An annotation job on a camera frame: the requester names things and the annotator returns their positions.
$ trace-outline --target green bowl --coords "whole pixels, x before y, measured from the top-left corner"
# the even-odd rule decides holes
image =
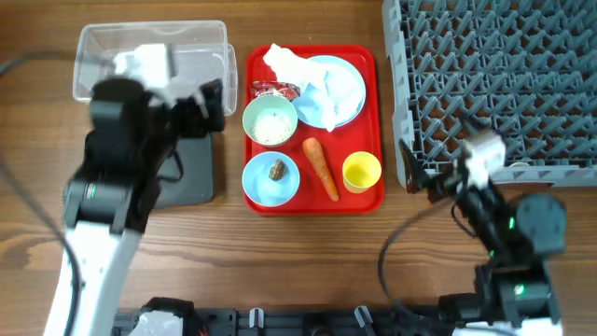
[[[260,143],[256,140],[253,134],[253,125],[259,118],[263,118],[267,115],[282,116],[282,118],[288,118],[290,120],[290,128],[292,132],[286,139],[278,143]],[[299,123],[299,117],[297,116],[297,110],[287,99],[275,96],[275,95],[263,95],[257,97],[251,102],[243,113],[243,128],[244,132],[251,138],[251,140],[262,145],[263,147],[277,147],[285,143],[292,137],[292,134],[297,130],[297,124]]]

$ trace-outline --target red tray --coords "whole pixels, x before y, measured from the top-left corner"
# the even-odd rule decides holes
[[[377,78],[375,59],[360,46],[285,46],[298,56],[308,58],[317,55],[332,55],[350,62],[361,73],[367,87],[365,105],[358,116],[348,124],[329,133],[316,129],[301,121],[290,140],[280,147],[266,148],[244,137],[244,164],[265,151],[279,151],[288,155],[300,171],[300,186],[297,194],[288,203],[278,207],[262,207],[253,203],[246,194],[244,200],[249,208],[262,216],[306,216],[306,215],[354,215],[376,210],[384,197],[383,175],[380,181],[362,194],[349,192],[342,182],[342,164],[356,151],[367,151],[382,161],[382,140],[380,112],[377,105]],[[249,86],[255,80],[275,80],[275,74],[263,62],[263,56],[270,46],[255,49],[246,62],[246,103],[251,102]],[[327,166],[340,195],[337,202],[327,196],[311,163],[302,151],[302,142],[315,137],[324,148]]]

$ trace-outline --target plate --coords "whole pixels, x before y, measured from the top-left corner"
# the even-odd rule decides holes
[[[344,69],[348,70],[353,77],[356,79],[359,87],[361,88],[361,92],[363,92],[363,100],[359,104],[358,108],[354,111],[354,113],[345,121],[339,122],[336,124],[336,127],[340,127],[346,125],[347,123],[351,122],[363,109],[363,105],[365,104],[365,100],[367,99],[367,91],[365,87],[365,80],[359,73],[356,68],[350,64],[349,62],[343,60],[340,57],[336,56],[313,56],[309,59],[310,61],[314,61],[320,64],[335,64],[343,67]],[[318,128],[318,129],[325,129],[326,127],[321,121],[322,110],[321,107],[313,102],[313,97],[317,95],[317,93],[321,94],[319,91],[315,90],[312,86],[309,86],[305,92],[301,93],[301,96],[295,99],[292,102],[292,105],[295,106],[297,109],[298,119],[305,124]]]
[[[282,179],[270,179],[270,169],[277,160],[282,160],[286,173]],[[251,159],[243,171],[243,189],[246,196],[254,203],[273,207],[290,201],[300,185],[299,168],[287,155],[269,151]]]

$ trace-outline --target transparent bin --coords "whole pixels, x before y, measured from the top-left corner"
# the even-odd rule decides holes
[[[220,78],[224,85],[223,107],[229,116],[237,103],[238,74],[234,48],[228,43],[222,21],[154,21],[90,24],[83,28],[76,51],[73,96],[90,101],[93,85],[114,74],[113,60],[121,52],[133,52],[144,44],[172,46],[175,77],[188,87]],[[83,60],[102,60],[100,63]],[[187,97],[189,92],[175,95]]]

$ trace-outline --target yellow cup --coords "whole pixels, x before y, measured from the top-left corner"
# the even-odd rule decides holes
[[[344,187],[352,193],[362,193],[373,187],[382,176],[382,165],[375,155],[355,152],[342,165]]]

